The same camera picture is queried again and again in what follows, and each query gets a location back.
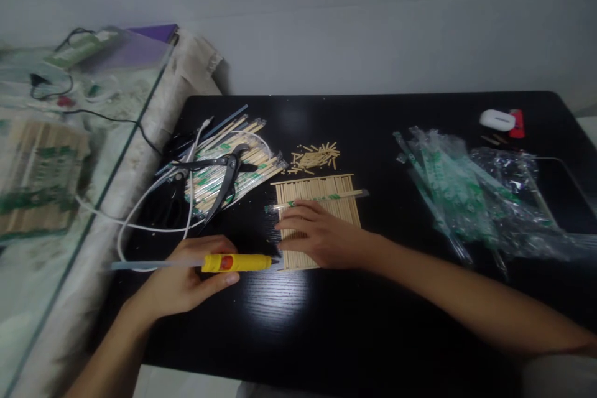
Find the red lighter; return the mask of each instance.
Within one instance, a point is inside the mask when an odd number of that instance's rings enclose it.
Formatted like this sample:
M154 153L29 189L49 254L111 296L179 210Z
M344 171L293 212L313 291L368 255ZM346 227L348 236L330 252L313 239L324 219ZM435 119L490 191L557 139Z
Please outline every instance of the red lighter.
M516 118L514 129L509 133L510 138L524 138L524 122L522 120L522 111L520 109L512 109L510 115Z

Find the hand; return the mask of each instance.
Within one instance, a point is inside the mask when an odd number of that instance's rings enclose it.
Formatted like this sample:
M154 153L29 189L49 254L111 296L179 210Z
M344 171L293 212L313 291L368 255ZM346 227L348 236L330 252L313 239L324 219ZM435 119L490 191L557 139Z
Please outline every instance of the hand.
M168 260L199 260L208 254L236 253L234 244L223 235L184 239ZM160 317L190 311L206 299L239 280L237 272L214 275L201 281L194 268L157 269L127 302L138 318L152 324Z
M329 214L317 202L296 200L295 204L284 212L275 228L296 230L307 237L282 241L280 250L304 252L321 267L367 268L377 235Z

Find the yellow glue gun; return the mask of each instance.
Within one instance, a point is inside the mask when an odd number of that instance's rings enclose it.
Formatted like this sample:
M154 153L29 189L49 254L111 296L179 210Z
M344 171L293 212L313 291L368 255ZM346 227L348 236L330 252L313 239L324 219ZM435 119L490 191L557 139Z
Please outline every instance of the yellow glue gun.
M202 272L248 272L269 269L272 258L266 255L212 254L205 256Z

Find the chopstick bundle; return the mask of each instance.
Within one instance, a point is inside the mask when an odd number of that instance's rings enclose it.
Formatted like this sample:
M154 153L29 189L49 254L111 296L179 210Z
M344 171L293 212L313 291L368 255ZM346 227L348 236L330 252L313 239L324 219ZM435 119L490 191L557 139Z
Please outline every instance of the chopstick bundle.
M88 133L34 111L2 110L0 239L65 231Z
M238 174L234 183L236 194L234 196L229 195L224 201L223 206L228 206L232 201L242 198L253 188L288 167L282 154L271 154L269 148L254 135L266 125L265 120L256 119L243 126L243 124L246 124L245 122L246 116L232 122L209 141L204 142L193 158L194 160L217 159L223 155L230 154L237 145L243 143L249 145L250 150L243 152L241 162L255 165L257 166L257 170L255 172L240 172ZM193 205L196 210L195 213L199 217L207 215L213 206L220 192L225 174L226 167L214 166L194 171L189 176L189 181L193 182ZM188 184L186 194L189 200L190 188Z

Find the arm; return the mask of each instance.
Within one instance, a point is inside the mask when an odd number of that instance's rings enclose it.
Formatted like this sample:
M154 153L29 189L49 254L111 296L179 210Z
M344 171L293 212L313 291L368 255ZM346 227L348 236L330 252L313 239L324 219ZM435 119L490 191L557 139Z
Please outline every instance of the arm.
M201 259L211 253L236 252L224 236L185 239L168 259ZM149 330L160 317L189 311L236 283L237 273L202 282L193 269L155 271L123 305L112 327L65 398L132 397Z
M548 306L499 282L395 244L331 216L318 204L297 201L277 229L304 239L280 243L322 267L363 268L434 303L494 347L523 358L549 353L597 357L597 338Z

